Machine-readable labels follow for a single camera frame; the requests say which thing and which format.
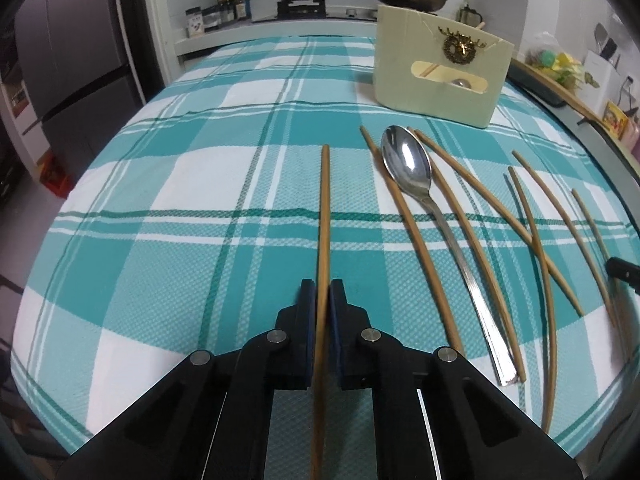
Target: teal and white tablecloth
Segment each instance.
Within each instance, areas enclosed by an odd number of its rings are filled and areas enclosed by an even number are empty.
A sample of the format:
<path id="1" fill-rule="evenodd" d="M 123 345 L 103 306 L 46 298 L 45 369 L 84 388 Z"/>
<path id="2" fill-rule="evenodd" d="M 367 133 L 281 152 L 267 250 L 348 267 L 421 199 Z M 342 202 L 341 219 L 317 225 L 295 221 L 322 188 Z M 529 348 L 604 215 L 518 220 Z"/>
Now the teal and white tablecloth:
<path id="1" fill-rule="evenodd" d="M 600 270 L 602 255 L 571 188 L 582 195 L 610 253 L 640 261 L 638 234 L 607 180 L 578 142 L 519 91 L 504 86 L 485 130 L 396 112 L 374 99 L 373 54 L 369 38 L 227 46 L 142 108 L 98 156 L 44 240 L 12 353 L 21 394 L 66 449 L 81 446 L 189 352 L 228 352 L 273 327 L 300 281 L 316 274 L 325 143 L 332 164 L 332 276 L 344 280 L 350 302 L 367 309 L 373 326 L 404 345 L 431 351 L 446 344 L 361 124 L 376 140 L 390 124 L 420 128 L 524 218 L 508 181 L 507 167 L 519 166 L 511 155 L 516 149 L 564 204 Z M 495 268 L 522 344 L 529 379 L 502 390 L 540 423 L 546 322 L 535 259 L 484 199 L 435 160 Z M 546 252 L 586 312 L 579 319 L 552 283 L 559 370 L 551 435 L 576 454 L 635 376 L 636 341 L 622 348 L 573 237 L 526 172 L 518 172 Z M 438 190 L 434 198 L 473 262 L 447 202 Z M 452 256 L 431 218 L 408 201 L 467 357 L 495 381 Z M 635 296 L 615 301 L 630 319 L 625 323 L 635 322 Z M 374 475 L 367 395 L 332 393 L 327 458 L 334 478 Z M 309 413 L 304 392 L 276 396 L 268 476 L 302 475 Z"/>

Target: refrigerator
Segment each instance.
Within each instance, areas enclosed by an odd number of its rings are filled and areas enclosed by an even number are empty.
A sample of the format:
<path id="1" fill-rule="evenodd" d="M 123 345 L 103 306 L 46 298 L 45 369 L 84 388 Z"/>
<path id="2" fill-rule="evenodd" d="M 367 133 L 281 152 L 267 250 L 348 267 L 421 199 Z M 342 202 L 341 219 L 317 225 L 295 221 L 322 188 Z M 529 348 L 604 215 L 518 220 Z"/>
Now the refrigerator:
<path id="1" fill-rule="evenodd" d="M 25 0 L 15 15 L 31 103 L 75 182 L 162 88 L 143 6 L 144 0 Z"/>

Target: wooden stick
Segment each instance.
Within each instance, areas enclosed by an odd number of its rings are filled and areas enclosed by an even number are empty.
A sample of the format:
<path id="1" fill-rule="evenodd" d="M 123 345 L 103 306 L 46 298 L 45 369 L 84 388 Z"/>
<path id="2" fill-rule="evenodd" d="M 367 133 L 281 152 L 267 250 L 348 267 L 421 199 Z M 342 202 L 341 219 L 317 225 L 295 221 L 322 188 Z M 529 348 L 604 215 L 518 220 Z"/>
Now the wooden stick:
<path id="1" fill-rule="evenodd" d="M 447 184 L 447 181 L 440 173 L 440 170 L 436 166 L 436 163 L 433 159 L 431 160 L 431 171 L 433 171 L 433 176 L 435 177 L 436 184 L 442 190 L 442 193 L 447 199 L 447 202 L 449 202 L 449 206 L 458 217 L 458 222 L 462 226 L 462 230 L 465 232 L 466 239 L 468 240 L 471 249 L 476 255 L 476 259 L 480 264 L 480 269 L 484 274 L 484 278 L 489 287 L 489 292 L 491 293 L 491 296 L 494 300 L 494 305 L 498 309 L 498 313 L 500 314 L 500 318 L 502 319 L 504 330 L 507 334 L 509 345 L 511 346 L 513 363 L 515 364 L 518 376 L 520 377 L 520 381 L 524 382 L 527 380 L 527 371 L 524 366 L 524 361 L 522 360 L 520 345 L 518 344 L 518 337 L 516 336 L 516 331 L 513 328 L 511 314 L 507 309 L 507 304 L 504 301 L 504 296 L 502 295 L 502 291 L 500 290 L 500 285 L 498 284 L 498 280 L 496 280 L 495 278 L 494 270 L 489 263 L 489 260 L 486 259 L 486 254 L 484 254 L 484 250 L 480 245 L 480 240 L 478 240 L 476 232 L 474 231 L 473 227 L 471 227 L 471 223 L 466 217 L 466 214 L 462 209 L 460 202 L 458 201 L 455 193 L 453 193 L 453 190 L 449 187 L 449 184 Z"/>
<path id="2" fill-rule="evenodd" d="M 322 477 L 322 455 L 324 453 L 324 362 L 326 338 L 327 301 L 329 295 L 330 252 L 331 252 L 331 173 L 329 146 L 322 147 L 320 167 L 320 221 L 318 235 L 318 304 L 316 320 L 316 348 L 314 352 L 314 374 L 312 391 L 314 395 L 314 428 L 311 437 L 311 479 Z"/>
<path id="3" fill-rule="evenodd" d="M 593 221 L 593 217 L 591 216 L 591 213 L 589 212 L 589 210 L 587 209 L 587 206 L 582 201 L 582 198 L 578 194 L 577 190 L 572 189 L 571 194 L 574 196 L 575 201 L 578 203 L 578 206 L 580 206 L 580 210 L 582 211 L 582 214 L 586 218 L 587 223 L 589 224 L 589 227 L 593 232 L 593 236 L 594 238 L 596 238 L 596 243 L 600 248 L 602 257 L 606 262 L 610 258 L 610 254 L 609 254 L 609 250 L 607 249 L 607 246 L 604 244 L 604 240 L 602 239 L 602 235 L 600 234 L 600 230 L 598 229 L 596 222 Z M 624 288 L 621 287 L 620 282 L 618 280 L 611 280 L 611 293 L 614 298 L 619 298 L 620 295 L 626 296 L 626 290 L 624 290 Z M 628 331 L 628 324 L 620 323 L 620 317 L 621 317 L 620 308 L 613 301 L 611 301 L 611 306 L 613 309 L 612 312 L 616 316 L 616 324 L 618 326 L 618 329 L 620 330 L 620 341 L 622 343 L 622 351 L 623 351 L 623 354 L 625 355 L 625 361 L 626 361 L 628 357 L 626 349 L 630 347 L 627 342 L 632 341 L 633 336 Z"/>
<path id="4" fill-rule="evenodd" d="M 536 219 L 533 218 L 533 213 L 527 201 L 527 196 L 522 189 L 520 179 L 516 174 L 513 167 L 509 166 L 509 174 L 515 184 L 516 191 L 522 202 L 522 208 L 527 216 L 529 222 L 529 228 L 531 229 L 531 238 L 533 240 L 533 252 L 537 256 L 540 262 L 540 275 L 542 275 L 542 283 L 545 289 L 545 303 L 546 303 L 546 323 L 547 323 L 547 337 L 549 341 L 549 368 L 548 378 L 545 383 L 545 396 L 542 410 L 542 430 L 548 434 L 549 428 L 551 428 L 551 418 L 554 414 L 554 403 L 556 400 L 556 380 L 558 377 L 558 340 L 556 335 L 556 310 L 554 307 L 554 296 L 551 293 L 551 281 L 549 280 L 549 269 L 546 266 L 546 258 L 544 257 L 544 249 L 542 247 L 542 240 L 538 233 L 536 226 Z"/>
<path id="5" fill-rule="evenodd" d="M 589 268 L 591 269 L 591 273 L 593 274 L 594 279 L 596 280 L 596 284 L 598 285 L 598 290 L 600 291 L 600 295 L 604 300 L 604 305 L 607 309 L 607 312 L 609 313 L 611 324 L 615 326 L 616 320 L 613 314 L 613 307 L 611 306 L 611 299 L 609 297 L 609 292 L 607 291 L 607 287 L 604 284 L 604 280 L 602 279 L 602 277 L 600 276 L 600 273 L 598 272 L 598 269 L 596 268 L 596 264 L 594 263 L 593 258 L 589 254 L 589 250 L 587 249 L 587 246 L 585 245 L 584 240 L 582 240 L 580 233 L 575 228 L 574 223 L 571 222 L 569 215 L 566 213 L 561 203 L 558 202 L 558 199 L 554 196 L 554 194 L 551 192 L 549 187 L 545 184 L 545 181 L 542 180 L 540 176 L 536 173 L 536 171 L 534 171 L 533 168 L 529 165 L 529 163 L 526 160 L 524 160 L 522 155 L 520 155 L 516 150 L 513 150 L 511 153 L 513 153 L 513 156 L 518 160 L 518 162 L 522 165 L 522 167 L 525 170 L 527 170 L 527 172 L 531 175 L 533 180 L 536 181 L 536 183 L 540 186 L 540 189 L 544 191 L 546 197 L 550 200 L 550 202 L 556 208 L 556 211 L 558 211 L 558 214 L 562 217 L 562 220 L 564 220 L 564 223 L 568 227 L 569 231 L 571 231 L 571 234 L 574 236 L 575 241 L 578 244 L 578 247 L 580 247 L 582 256 L 584 256 L 584 259 L 587 262 L 587 265 L 589 266 Z"/>
<path id="6" fill-rule="evenodd" d="M 476 28 L 478 30 L 482 30 L 485 25 L 486 25 L 486 22 L 481 22 L 476 25 Z M 439 66 L 440 66 L 439 64 L 433 63 L 432 65 L 424 69 L 424 71 L 420 74 L 420 77 L 427 77 L 431 72 L 434 72 Z"/>
<path id="7" fill-rule="evenodd" d="M 375 161 L 380 174 L 385 179 L 386 186 L 391 193 L 391 196 L 398 206 L 400 215 L 404 220 L 404 225 L 407 231 L 409 231 L 409 236 L 414 244 L 415 252 L 417 253 L 418 259 L 422 264 L 424 273 L 427 276 L 427 282 L 429 283 L 431 294 L 433 295 L 433 300 L 435 301 L 438 312 L 440 313 L 440 319 L 442 320 L 442 324 L 444 325 L 444 332 L 447 335 L 447 341 L 453 349 L 464 355 L 465 348 L 462 345 L 462 339 L 460 339 L 458 327 L 456 326 L 456 321 L 453 318 L 453 313 L 451 312 L 449 301 L 447 301 L 447 296 L 444 292 L 444 288 L 442 287 L 440 277 L 438 276 L 438 271 L 433 264 L 433 260 L 431 259 L 429 251 L 427 249 L 427 245 L 422 239 L 420 229 L 418 229 L 418 225 L 415 222 L 414 216 L 409 210 L 409 206 L 406 204 L 406 201 L 404 200 L 404 196 L 402 195 L 398 184 L 396 184 L 396 181 L 391 178 L 391 175 L 389 175 L 388 171 L 386 170 L 385 165 L 382 162 L 380 150 L 371 139 L 369 132 L 364 126 L 360 127 L 360 131 L 362 133 L 362 136 L 364 137 L 364 140 L 367 142 L 367 146 L 371 151 L 371 155 L 373 156 L 373 160 Z"/>
<path id="8" fill-rule="evenodd" d="M 447 153 L 444 149 L 442 149 L 434 140 L 431 140 L 420 130 L 416 130 L 415 134 L 418 138 L 424 142 L 427 146 L 429 146 L 434 152 L 443 158 L 443 160 L 449 164 L 454 170 L 456 170 L 462 178 L 464 178 L 471 187 L 473 187 L 490 205 L 493 207 L 499 214 L 504 218 L 507 223 L 513 228 L 514 231 L 518 234 L 522 241 L 526 243 L 530 248 L 533 248 L 533 241 L 529 232 L 525 229 L 524 225 L 522 225 L 518 219 L 504 206 L 502 202 L 500 202 L 494 195 L 489 191 L 485 186 L 483 186 L 476 177 L 474 177 L 471 172 L 469 172 L 462 164 L 460 164 L 455 158 L 453 158 L 449 153 Z M 584 311 L 578 302 L 578 298 L 571 290 L 571 287 L 567 283 L 567 280 L 564 278 L 560 270 L 556 267 L 556 264 L 553 263 L 553 260 L 549 257 L 548 254 L 545 253 L 546 265 L 549 268 L 549 273 L 556 283 L 560 286 L 564 294 L 569 299 L 569 302 L 574 306 L 575 311 L 579 316 L 584 316 Z"/>
<path id="9" fill-rule="evenodd" d="M 600 234 L 600 231 L 596 223 L 593 221 L 593 218 L 591 217 L 591 213 L 589 213 L 587 206 L 584 205 L 584 202 L 582 201 L 582 199 L 580 198 L 580 195 L 575 189 L 571 190 L 571 194 L 574 196 L 575 201 L 578 203 L 578 206 L 580 206 L 580 211 L 582 211 L 582 214 L 587 219 L 587 223 L 589 224 L 589 227 L 593 232 L 593 236 L 596 238 L 596 243 L 600 248 L 602 257 L 604 258 L 605 261 L 607 261 L 609 259 L 609 251 L 607 250 L 607 246 L 604 244 L 604 240 L 602 239 L 602 235 Z"/>

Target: stainless steel spoon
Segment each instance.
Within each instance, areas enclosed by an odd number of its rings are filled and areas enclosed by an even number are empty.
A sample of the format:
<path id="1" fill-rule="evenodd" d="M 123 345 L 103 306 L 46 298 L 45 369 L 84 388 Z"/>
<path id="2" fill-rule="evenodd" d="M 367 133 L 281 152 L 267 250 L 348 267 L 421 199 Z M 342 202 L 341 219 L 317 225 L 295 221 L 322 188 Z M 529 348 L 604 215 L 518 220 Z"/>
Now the stainless steel spoon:
<path id="1" fill-rule="evenodd" d="M 458 78 L 458 79 L 454 79 L 451 83 L 449 83 L 453 86 L 460 86 L 462 88 L 471 88 L 471 83 L 464 78 Z"/>
<path id="2" fill-rule="evenodd" d="M 453 231 L 444 219 L 442 211 L 429 194 L 431 188 L 431 161 L 427 151 L 420 140 L 402 126 L 389 126 L 382 135 L 380 145 L 382 158 L 391 177 L 393 177 L 400 189 L 420 202 L 427 213 L 433 214 L 436 223 L 444 234 L 478 313 L 480 326 L 489 347 L 489 353 L 494 362 L 500 384 L 506 386 L 514 383 L 518 375 L 507 343 L 498 330 L 494 317 L 480 292 L 478 282 L 476 282 L 469 268 L 469 264 Z"/>

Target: black cable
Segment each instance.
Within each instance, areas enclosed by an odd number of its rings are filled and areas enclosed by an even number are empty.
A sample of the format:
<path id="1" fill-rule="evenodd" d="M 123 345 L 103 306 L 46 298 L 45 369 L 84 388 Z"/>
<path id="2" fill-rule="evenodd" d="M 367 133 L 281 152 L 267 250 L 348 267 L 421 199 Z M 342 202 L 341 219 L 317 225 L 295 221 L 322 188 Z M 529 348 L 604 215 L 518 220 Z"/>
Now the black cable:
<path id="1" fill-rule="evenodd" d="M 614 427 L 613 430 L 611 430 L 609 432 L 609 434 L 607 435 L 606 439 L 604 440 L 602 447 L 600 448 L 600 453 L 598 454 L 598 462 L 600 462 L 600 460 L 602 460 L 602 457 L 604 455 L 604 449 L 607 447 L 607 444 L 609 443 L 609 440 L 611 440 L 611 437 L 614 435 L 614 433 L 616 433 L 617 430 L 619 430 L 622 425 L 629 420 L 629 417 L 631 417 L 631 413 L 629 413 L 627 416 L 624 416 L 622 418 L 622 420 L 620 420 L 619 423 L 617 423 Z"/>
<path id="2" fill-rule="evenodd" d="M 620 95 L 618 97 L 617 106 L 620 106 L 620 103 L 622 102 L 622 91 L 623 91 L 623 89 L 625 89 L 625 85 L 626 85 L 627 81 L 633 83 L 634 80 L 633 80 L 633 78 L 631 78 L 629 76 L 625 77 L 625 80 L 622 82 L 622 85 L 620 85 Z M 631 108 L 631 89 L 629 89 L 629 108 Z"/>

